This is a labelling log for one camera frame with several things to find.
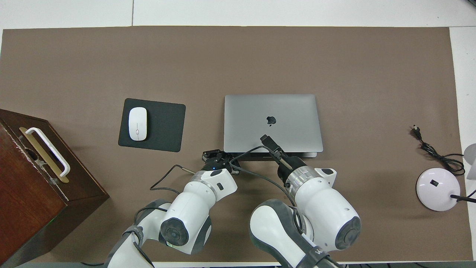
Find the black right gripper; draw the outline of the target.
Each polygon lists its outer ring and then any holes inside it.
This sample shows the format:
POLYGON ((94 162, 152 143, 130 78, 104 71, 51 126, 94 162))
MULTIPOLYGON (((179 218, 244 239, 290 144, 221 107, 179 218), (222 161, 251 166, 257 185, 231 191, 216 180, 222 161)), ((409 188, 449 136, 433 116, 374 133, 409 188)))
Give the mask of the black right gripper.
POLYGON ((296 169, 306 166, 306 163, 299 157, 288 156, 283 149, 268 135, 260 138, 263 146, 269 149, 273 159, 278 163, 278 177, 285 184, 289 175, 296 169))

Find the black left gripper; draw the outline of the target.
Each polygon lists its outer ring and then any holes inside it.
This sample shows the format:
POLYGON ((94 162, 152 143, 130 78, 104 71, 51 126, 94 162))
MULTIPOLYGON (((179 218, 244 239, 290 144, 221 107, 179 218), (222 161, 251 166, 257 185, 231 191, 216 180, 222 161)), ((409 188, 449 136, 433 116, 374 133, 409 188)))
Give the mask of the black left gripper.
POLYGON ((240 173, 240 163, 236 160, 234 154, 221 154, 220 149, 204 151, 202 153, 202 161, 205 161, 206 171, 215 171, 226 169, 230 174, 240 173))

